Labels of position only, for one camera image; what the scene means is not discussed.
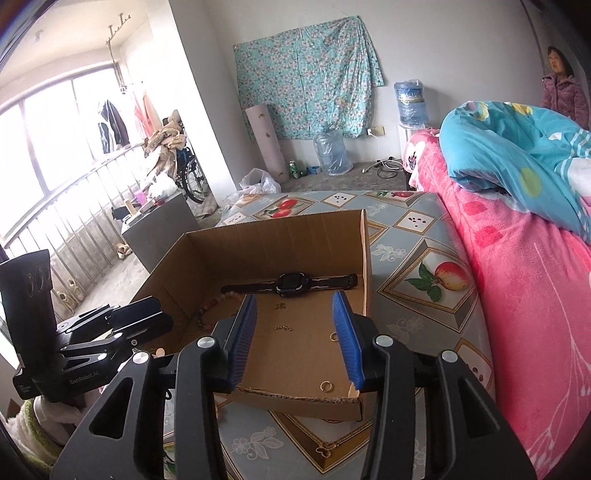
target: metal bolt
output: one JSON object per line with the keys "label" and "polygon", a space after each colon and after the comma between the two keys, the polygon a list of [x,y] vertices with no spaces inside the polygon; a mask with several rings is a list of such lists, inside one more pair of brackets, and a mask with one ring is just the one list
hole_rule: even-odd
{"label": "metal bolt", "polygon": [[379,335],[375,339],[375,343],[377,343],[379,346],[389,347],[394,344],[394,340],[392,340],[392,337],[389,337],[388,335]]}
{"label": "metal bolt", "polygon": [[457,353],[451,350],[445,350],[445,352],[441,354],[441,358],[443,358],[447,363],[452,364],[457,362]]}
{"label": "metal bolt", "polygon": [[133,360],[135,364],[141,365],[148,361],[150,354],[147,352],[138,352],[134,355]]}
{"label": "metal bolt", "polygon": [[212,337],[202,337],[197,340],[197,346],[201,348],[211,348],[216,344],[216,341]]}

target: watch face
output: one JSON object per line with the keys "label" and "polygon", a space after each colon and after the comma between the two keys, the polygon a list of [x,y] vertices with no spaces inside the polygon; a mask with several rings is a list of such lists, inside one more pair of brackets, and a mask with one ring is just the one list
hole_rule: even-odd
{"label": "watch face", "polygon": [[302,275],[299,273],[282,275],[279,278],[277,287],[279,290],[295,290],[301,286],[302,279]]}

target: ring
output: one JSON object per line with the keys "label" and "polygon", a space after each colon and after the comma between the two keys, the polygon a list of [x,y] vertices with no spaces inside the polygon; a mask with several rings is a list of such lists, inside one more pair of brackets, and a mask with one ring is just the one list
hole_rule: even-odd
{"label": "ring", "polygon": [[328,382],[328,381],[325,380],[325,381],[323,381],[320,384],[320,389],[323,392],[327,392],[328,393],[328,392],[332,392],[335,389],[335,386],[332,384],[332,382]]}

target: wall socket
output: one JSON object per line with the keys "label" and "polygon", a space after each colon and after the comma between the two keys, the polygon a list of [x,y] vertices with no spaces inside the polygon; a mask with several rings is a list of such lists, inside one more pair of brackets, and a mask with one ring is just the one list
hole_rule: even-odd
{"label": "wall socket", "polygon": [[384,127],[369,127],[368,128],[368,135],[373,135],[374,137],[381,137],[386,134],[386,130]]}

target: blue water jug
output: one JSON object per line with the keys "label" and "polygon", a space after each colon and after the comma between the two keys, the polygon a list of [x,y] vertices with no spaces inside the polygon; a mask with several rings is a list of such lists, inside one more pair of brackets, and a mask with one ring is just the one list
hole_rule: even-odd
{"label": "blue water jug", "polygon": [[347,156],[343,135],[338,130],[325,127],[314,138],[314,149],[322,170],[328,175],[342,175],[353,168]]}
{"label": "blue water jug", "polygon": [[423,98],[423,83],[420,80],[407,80],[394,83],[400,123],[409,127],[425,127],[429,118],[427,104]]}

